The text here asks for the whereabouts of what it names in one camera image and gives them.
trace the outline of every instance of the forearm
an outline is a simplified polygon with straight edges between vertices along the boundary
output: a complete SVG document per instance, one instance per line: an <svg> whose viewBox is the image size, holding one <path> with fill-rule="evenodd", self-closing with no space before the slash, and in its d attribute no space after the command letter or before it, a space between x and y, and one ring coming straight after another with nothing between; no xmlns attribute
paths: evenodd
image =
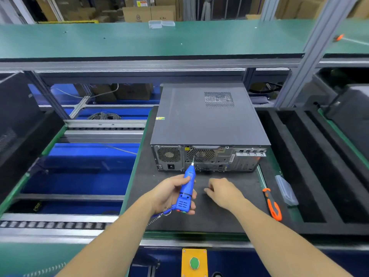
<svg viewBox="0 0 369 277"><path fill-rule="evenodd" d="M351 276L305 238L249 200L234 202L230 211L241 223L271 276Z"/></svg>
<svg viewBox="0 0 369 277"><path fill-rule="evenodd" d="M67 264L58 277L124 276L153 215L153 208L148 204L146 196L141 196L88 244Z"/></svg>

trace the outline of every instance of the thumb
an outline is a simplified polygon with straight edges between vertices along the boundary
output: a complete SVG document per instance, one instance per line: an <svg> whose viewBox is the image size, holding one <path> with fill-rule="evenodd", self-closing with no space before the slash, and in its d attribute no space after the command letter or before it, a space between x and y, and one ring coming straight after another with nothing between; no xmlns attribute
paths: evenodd
<svg viewBox="0 0 369 277"><path fill-rule="evenodd" d="M204 191L206 192L206 194L212 199L214 200L214 196L215 196L215 193L214 191L212 191L210 188L205 188Z"/></svg>
<svg viewBox="0 0 369 277"><path fill-rule="evenodd" d="M174 186L182 186L184 184L187 184L191 180L190 176L186 178L173 178L173 185Z"/></svg>

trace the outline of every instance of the green push button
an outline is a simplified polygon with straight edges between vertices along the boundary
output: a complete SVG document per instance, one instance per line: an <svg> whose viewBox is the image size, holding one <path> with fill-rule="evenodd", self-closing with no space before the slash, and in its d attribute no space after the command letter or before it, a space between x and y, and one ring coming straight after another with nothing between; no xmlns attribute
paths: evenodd
<svg viewBox="0 0 369 277"><path fill-rule="evenodd" d="M199 266L200 266L200 261L198 258L196 257L193 257L191 260L190 260L190 266L192 269L198 269Z"/></svg>

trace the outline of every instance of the hand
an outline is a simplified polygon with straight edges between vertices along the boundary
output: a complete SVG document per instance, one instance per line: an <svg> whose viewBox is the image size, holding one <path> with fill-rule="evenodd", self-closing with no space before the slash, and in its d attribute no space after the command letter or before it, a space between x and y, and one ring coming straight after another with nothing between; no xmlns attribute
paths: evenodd
<svg viewBox="0 0 369 277"><path fill-rule="evenodd" d="M190 177L184 178L183 176L184 175L182 174L167 178L148 192L154 214L159 214L177 203L181 186L188 183L191 179ZM196 196L197 192L193 190L192 199L196 199ZM194 215L195 209L196 205L191 201L191 207L188 214Z"/></svg>
<svg viewBox="0 0 369 277"><path fill-rule="evenodd" d="M239 200L245 199L242 192L226 178L210 178L209 188L205 188L204 191L216 204L228 211Z"/></svg>

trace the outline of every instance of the yellow warning label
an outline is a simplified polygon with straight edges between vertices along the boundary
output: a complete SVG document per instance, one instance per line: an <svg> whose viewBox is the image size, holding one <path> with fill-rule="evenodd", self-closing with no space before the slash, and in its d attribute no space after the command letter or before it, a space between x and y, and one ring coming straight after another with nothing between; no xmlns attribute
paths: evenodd
<svg viewBox="0 0 369 277"><path fill-rule="evenodd" d="M138 7L148 7L147 1L137 1Z"/></svg>

